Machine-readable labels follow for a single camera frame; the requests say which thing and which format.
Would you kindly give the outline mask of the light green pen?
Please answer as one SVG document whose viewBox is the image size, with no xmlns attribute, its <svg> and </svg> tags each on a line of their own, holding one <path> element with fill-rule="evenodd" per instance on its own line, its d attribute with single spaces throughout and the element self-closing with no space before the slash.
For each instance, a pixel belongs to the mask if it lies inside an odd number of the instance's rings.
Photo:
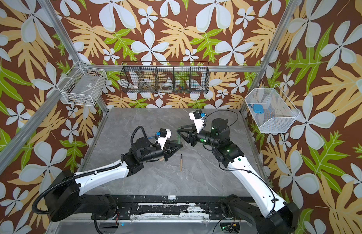
<svg viewBox="0 0 362 234">
<path fill-rule="evenodd" d="M 178 141 L 178 144 L 182 144 L 182 140 L 181 140 L 181 136 L 180 136 L 180 135 L 177 135 L 177 141 Z"/>
</svg>

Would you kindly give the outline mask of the beige pen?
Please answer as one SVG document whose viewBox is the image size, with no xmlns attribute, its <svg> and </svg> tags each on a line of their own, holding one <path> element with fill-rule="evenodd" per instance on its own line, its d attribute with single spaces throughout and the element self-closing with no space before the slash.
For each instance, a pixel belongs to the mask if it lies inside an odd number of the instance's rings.
<svg viewBox="0 0 362 234">
<path fill-rule="evenodd" d="M 183 171 L 183 154 L 180 155 L 180 171 Z"/>
</svg>

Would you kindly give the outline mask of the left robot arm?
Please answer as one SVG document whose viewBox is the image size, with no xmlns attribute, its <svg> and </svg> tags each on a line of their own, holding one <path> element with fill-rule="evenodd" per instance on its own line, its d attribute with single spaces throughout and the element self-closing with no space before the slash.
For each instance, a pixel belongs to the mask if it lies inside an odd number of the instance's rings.
<svg viewBox="0 0 362 234">
<path fill-rule="evenodd" d="M 48 215 L 51 221 L 61 221 L 72 214 L 91 213 L 95 217 L 112 218 L 118 205 L 113 195 L 90 195 L 89 191 L 114 180 L 124 179 L 138 173 L 146 162 L 156 162 L 159 158 L 168 160 L 182 148 L 182 144 L 171 140 L 169 129 L 160 129 L 155 134 L 155 143 L 147 135 L 134 139 L 138 126 L 130 138 L 128 152 L 121 154 L 111 164 L 84 172 L 62 171 L 54 182 L 35 199 L 32 211 Z"/>
</svg>

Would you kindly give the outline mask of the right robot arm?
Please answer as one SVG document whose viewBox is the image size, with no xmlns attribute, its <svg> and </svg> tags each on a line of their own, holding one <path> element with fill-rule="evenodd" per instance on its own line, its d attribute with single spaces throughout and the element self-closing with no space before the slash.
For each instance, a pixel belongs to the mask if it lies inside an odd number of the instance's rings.
<svg viewBox="0 0 362 234">
<path fill-rule="evenodd" d="M 204 130 L 204 121 L 181 126 L 177 133 L 191 146 L 211 146 L 211 152 L 224 171 L 232 172 L 246 188 L 256 205 L 236 195 L 221 200 L 225 217 L 243 219 L 254 225 L 259 234 L 292 234 L 298 227 L 300 210 L 288 203 L 253 169 L 243 151 L 230 139 L 228 120 L 214 119 L 211 130 Z"/>
</svg>

